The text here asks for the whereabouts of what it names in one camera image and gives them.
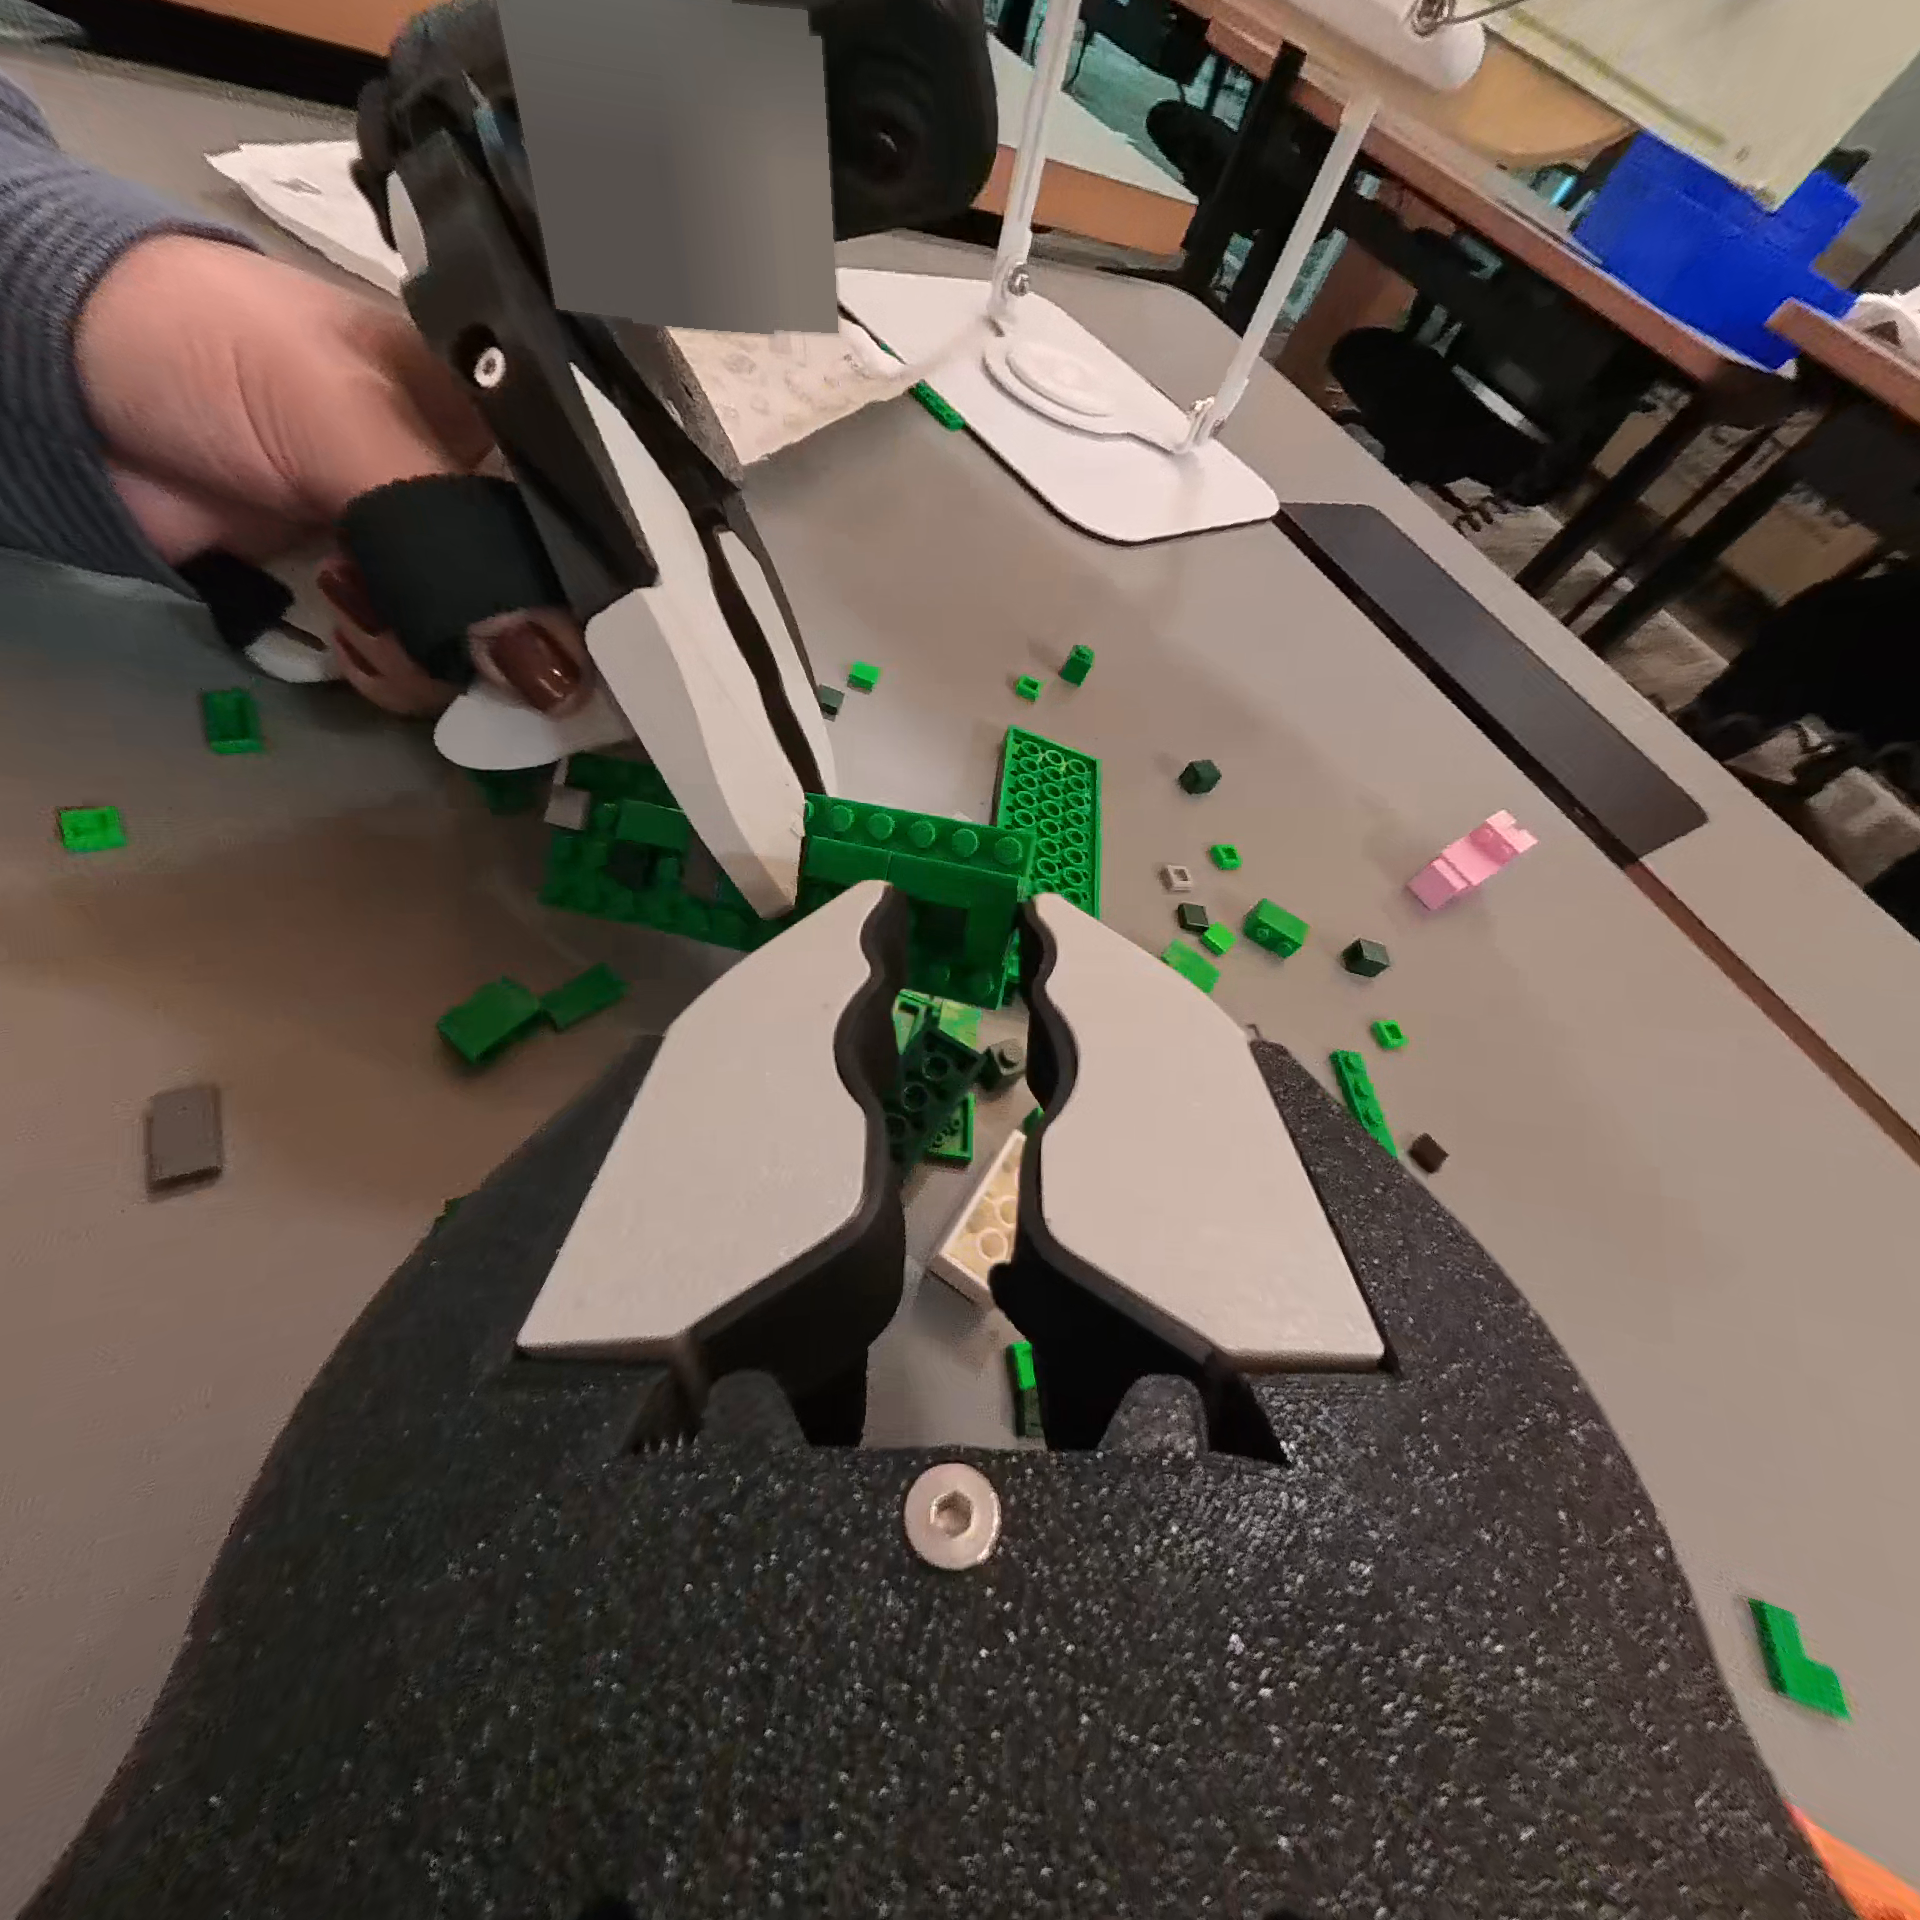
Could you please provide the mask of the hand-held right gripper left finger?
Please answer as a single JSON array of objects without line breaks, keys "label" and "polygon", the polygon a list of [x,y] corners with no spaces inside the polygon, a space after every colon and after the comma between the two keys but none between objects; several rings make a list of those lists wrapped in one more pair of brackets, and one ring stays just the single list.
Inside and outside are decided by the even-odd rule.
[{"label": "hand-held right gripper left finger", "polygon": [[695,1420],[765,1374],[810,1444],[860,1444],[902,1300],[887,1097],[905,949],[902,893],[857,881],[671,1022],[517,1357],[655,1365]]}]

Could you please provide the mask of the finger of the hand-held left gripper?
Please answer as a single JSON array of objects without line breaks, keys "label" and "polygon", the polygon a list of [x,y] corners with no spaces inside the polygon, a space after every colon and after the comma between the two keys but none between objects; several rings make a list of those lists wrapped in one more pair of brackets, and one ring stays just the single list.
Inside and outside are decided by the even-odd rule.
[{"label": "finger of the hand-held left gripper", "polygon": [[705,522],[704,558],[713,601],[756,686],[780,753],[804,794],[836,794],[838,776],[820,686],[794,608],[758,534],[733,522]]},{"label": "finger of the hand-held left gripper", "polygon": [[804,858],[804,784],[722,614],[671,589],[634,589],[588,618],[588,657],[758,917],[792,913]]}]

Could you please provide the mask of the green brick baseplate assembly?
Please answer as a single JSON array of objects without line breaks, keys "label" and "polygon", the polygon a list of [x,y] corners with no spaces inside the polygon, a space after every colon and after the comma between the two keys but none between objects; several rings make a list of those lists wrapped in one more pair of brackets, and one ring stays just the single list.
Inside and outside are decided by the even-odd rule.
[{"label": "green brick baseplate assembly", "polygon": [[996,1009],[1017,982],[1017,917],[1035,868],[1028,828],[810,794],[796,908],[767,921],[700,846],[650,761],[575,753],[567,777],[585,814],[549,835],[537,893],[548,908],[752,953],[876,879],[908,900],[909,990]]}]

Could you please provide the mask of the grey desk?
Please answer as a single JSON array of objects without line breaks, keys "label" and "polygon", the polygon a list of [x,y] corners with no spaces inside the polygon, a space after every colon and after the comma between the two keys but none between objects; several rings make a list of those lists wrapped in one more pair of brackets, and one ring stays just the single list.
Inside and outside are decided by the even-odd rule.
[{"label": "grey desk", "polygon": [[[815,668],[882,666],[832,727],[860,796],[980,808],[1012,674],[1093,640],[1035,727],[1107,766],[1114,923],[1156,950],[1158,865],[1240,841],[1313,941],[1215,1000],[1316,1078],[1405,1025],[1389,1121],[1593,1388],[1777,1786],[1916,1883],[1916,1156],[1279,534],[1103,548],[913,400],[749,493]],[[540,913],[537,826],[339,689],[210,757],[241,678],[171,598],[4,558],[4,1915],[371,1289],[717,966]],[[1503,812],[1539,845],[1423,910]],[[193,1084],[224,1174],[150,1197],[146,1100]],[[1746,1597],[1852,1721],[1773,1693]]]}]

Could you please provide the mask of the person's left hand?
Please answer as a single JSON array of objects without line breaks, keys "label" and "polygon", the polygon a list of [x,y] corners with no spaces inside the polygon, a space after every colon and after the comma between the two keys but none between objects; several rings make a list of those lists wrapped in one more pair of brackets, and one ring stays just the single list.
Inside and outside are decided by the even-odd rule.
[{"label": "person's left hand", "polygon": [[76,329],[109,480],[165,565],[316,550],[355,501],[480,474],[493,433],[399,313],[192,238],[128,252]]}]

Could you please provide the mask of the long thin green plate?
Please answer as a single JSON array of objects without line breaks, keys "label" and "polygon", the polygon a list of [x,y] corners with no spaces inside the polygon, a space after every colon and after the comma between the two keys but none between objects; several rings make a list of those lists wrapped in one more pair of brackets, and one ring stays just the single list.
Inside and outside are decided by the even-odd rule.
[{"label": "long thin green plate", "polygon": [[1330,1068],[1337,1082],[1337,1091],[1354,1116],[1356,1127],[1376,1143],[1392,1160],[1400,1155],[1400,1148],[1393,1139],[1389,1120],[1383,1116],[1383,1107],[1380,1104],[1380,1094],[1372,1084],[1370,1070],[1361,1052],[1350,1047],[1335,1047],[1330,1052]]}]

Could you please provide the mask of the white studded plate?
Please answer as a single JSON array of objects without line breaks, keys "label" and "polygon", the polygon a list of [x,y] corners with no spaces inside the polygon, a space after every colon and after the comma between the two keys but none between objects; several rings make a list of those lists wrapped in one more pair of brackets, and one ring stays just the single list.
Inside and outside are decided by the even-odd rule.
[{"label": "white studded plate", "polygon": [[1023,1148],[1022,1128],[999,1143],[925,1265],[932,1281],[977,1308],[992,1306],[992,1274],[1014,1260]]}]

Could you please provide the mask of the pink brick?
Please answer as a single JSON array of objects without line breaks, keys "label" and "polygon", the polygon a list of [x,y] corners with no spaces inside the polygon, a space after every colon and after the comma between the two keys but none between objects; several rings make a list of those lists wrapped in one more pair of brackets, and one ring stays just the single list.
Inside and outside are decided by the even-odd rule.
[{"label": "pink brick", "polygon": [[1405,892],[1423,910],[1436,913],[1482,889],[1535,845],[1539,836],[1511,814],[1492,814],[1432,855],[1407,878]]}]

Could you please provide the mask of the white lamp stand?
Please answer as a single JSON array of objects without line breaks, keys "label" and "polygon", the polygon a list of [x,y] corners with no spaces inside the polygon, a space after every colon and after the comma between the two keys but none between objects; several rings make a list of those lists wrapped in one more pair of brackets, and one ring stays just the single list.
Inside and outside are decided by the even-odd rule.
[{"label": "white lamp stand", "polygon": [[934,390],[967,430],[1063,522],[1119,546],[1273,519],[1277,495],[1215,444],[1245,396],[1287,291],[1332,218],[1382,92],[1452,92],[1483,59],[1483,28],[1452,6],[1309,6],[1349,59],[1349,100],[1287,232],[1279,263],[1215,391],[1183,411],[1063,308],[1034,291],[1028,253],[1049,117],[1078,2],[1047,6],[1023,96],[1014,174],[989,281],[838,268],[843,313],[894,358],[889,377]]}]

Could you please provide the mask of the grey flat tile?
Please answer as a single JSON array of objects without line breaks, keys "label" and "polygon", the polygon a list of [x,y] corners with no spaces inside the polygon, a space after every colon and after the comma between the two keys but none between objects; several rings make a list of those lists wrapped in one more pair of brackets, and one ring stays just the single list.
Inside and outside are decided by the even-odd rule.
[{"label": "grey flat tile", "polygon": [[204,1188],[224,1174],[223,1094],[215,1084],[164,1088],[141,1116],[141,1179],[150,1197]]}]

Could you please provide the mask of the wood-edged table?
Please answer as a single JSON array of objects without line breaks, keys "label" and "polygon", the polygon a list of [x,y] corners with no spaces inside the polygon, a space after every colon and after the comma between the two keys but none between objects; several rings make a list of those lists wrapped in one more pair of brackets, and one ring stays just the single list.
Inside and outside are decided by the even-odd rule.
[{"label": "wood-edged table", "polygon": [[[971,208],[1002,215],[1012,198],[1028,66],[997,42],[989,46],[996,74],[997,150],[992,170]],[[1139,157],[1073,100],[1054,96],[1043,128],[1043,179],[1030,228],[1150,256],[1176,256],[1197,204],[1188,188]]]}]

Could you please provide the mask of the green L-shaped plate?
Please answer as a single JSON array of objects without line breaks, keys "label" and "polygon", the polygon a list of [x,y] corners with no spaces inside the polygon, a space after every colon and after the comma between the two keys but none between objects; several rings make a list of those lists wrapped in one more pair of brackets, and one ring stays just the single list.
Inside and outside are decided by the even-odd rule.
[{"label": "green L-shaped plate", "polygon": [[1810,1657],[1797,1614],[1763,1597],[1746,1597],[1746,1610],[1773,1693],[1808,1715],[1852,1721],[1837,1670]]}]

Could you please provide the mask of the long brown table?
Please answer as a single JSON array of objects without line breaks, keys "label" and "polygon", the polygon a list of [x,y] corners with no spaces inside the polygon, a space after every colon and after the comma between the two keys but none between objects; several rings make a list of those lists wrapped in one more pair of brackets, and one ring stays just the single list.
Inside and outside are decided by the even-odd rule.
[{"label": "long brown table", "polygon": [[1372,6],[1337,6],[1337,17],[1281,2],[1190,2],[1188,13],[1206,21],[1209,49],[1259,83],[1245,137],[1263,137],[1268,119],[1289,109],[1335,128],[1354,103],[1372,98],[1349,168],[1393,182],[1405,204],[1556,290],[1664,379],[1705,391],[1713,419],[1752,425],[1793,398],[1792,373],[1763,369],[1623,286],[1549,228],[1546,208],[1503,170],[1507,162],[1594,157],[1622,137],[1617,117],[1539,61],[1492,46],[1471,80],[1447,90],[1427,85],[1414,58],[1383,58],[1343,30]]}]

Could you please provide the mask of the orange object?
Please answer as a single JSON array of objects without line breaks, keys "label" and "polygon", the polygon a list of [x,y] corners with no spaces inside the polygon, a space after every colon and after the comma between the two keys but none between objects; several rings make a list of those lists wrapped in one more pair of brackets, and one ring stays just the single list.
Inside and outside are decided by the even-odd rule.
[{"label": "orange object", "polygon": [[1917,1918],[1917,1891],[1884,1864],[1824,1832],[1803,1809],[1786,1806],[1814,1856],[1859,1918]]}]

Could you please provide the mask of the large blue storage bin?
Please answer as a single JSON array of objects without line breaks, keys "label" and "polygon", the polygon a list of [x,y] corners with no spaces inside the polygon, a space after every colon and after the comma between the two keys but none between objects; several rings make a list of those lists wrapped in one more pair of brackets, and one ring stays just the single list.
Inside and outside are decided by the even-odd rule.
[{"label": "large blue storage bin", "polygon": [[1846,176],[1817,168],[1782,204],[1763,204],[1639,134],[1572,228],[1572,241],[1665,317],[1775,373],[1792,356],[1792,345],[1771,329],[1780,307],[1799,301],[1830,321],[1853,311],[1855,294],[1815,262],[1859,208]]}]

